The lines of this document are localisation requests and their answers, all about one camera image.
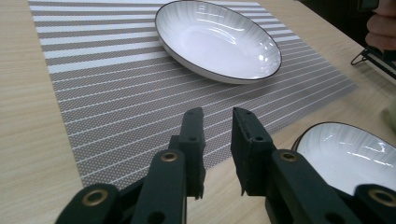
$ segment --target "finger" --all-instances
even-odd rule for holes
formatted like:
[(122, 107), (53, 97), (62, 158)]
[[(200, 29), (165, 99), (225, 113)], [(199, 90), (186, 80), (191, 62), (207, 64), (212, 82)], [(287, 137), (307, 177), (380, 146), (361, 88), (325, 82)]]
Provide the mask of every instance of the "finger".
[(381, 16), (396, 17), (396, 0), (379, 0), (374, 12)]
[(396, 18), (374, 15), (368, 20), (367, 29), (377, 35), (394, 36), (396, 38)]
[(366, 36), (366, 43), (380, 50), (396, 50), (396, 38), (385, 35), (369, 33)]

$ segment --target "woven placemat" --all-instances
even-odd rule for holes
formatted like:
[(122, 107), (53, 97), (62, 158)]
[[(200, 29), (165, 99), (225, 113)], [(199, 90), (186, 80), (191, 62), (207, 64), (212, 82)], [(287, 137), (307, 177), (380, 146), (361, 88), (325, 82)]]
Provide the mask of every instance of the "woven placemat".
[(161, 46), (156, 11), (169, 1), (30, 0), (84, 186), (123, 189), (179, 133), (183, 113), (205, 113), (205, 167), (231, 157), (232, 108), (254, 112), (269, 133), (353, 91), (356, 85), (258, 3), (216, 2), (252, 19), (279, 45), (267, 79), (229, 85), (200, 77)]

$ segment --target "ceramic bowl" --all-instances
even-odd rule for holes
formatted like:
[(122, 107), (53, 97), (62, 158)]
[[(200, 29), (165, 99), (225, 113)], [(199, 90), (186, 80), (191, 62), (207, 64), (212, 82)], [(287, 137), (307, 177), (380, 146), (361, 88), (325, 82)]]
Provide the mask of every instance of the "ceramic bowl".
[(396, 190), (396, 148), (362, 129), (321, 123), (304, 133), (293, 149), (330, 186), (349, 195), (362, 184)]
[(274, 74), (281, 55), (258, 24), (226, 7), (179, 1), (159, 9), (155, 26), (165, 50), (203, 77), (249, 84)]

